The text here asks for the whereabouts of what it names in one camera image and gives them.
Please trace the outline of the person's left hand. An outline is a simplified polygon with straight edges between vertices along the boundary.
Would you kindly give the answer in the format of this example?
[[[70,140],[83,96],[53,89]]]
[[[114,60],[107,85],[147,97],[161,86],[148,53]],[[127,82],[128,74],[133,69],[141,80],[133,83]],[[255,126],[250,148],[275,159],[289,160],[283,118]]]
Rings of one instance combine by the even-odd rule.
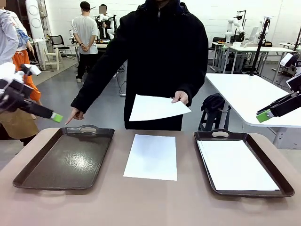
[[[182,102],[185,105],[189,103],[189,97],[184,91],[176,91],[172,103]]]

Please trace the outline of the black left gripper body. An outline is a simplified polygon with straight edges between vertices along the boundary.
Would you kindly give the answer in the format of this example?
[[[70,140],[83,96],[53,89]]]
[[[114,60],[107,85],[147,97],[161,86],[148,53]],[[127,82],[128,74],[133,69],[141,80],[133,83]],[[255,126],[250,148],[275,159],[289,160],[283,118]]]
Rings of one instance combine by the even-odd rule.
[[[32,113],[29,101],[33,88],[18,80],[0,80],[0,112],[15,112],[17,109]]]

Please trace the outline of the person's right hand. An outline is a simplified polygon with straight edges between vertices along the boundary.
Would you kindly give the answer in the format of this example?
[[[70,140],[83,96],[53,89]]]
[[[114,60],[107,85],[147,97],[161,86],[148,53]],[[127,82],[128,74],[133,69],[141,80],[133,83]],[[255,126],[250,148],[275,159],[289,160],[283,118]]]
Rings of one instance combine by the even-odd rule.
[[[71,107],[71,114],[68,117],[65,125],[68,125],[71,122],[71,120],[73,120],[73,119],[76,119],[79,121],[84,119],[84,113],[81,112],[80,110],[78,110],[77,108]]]

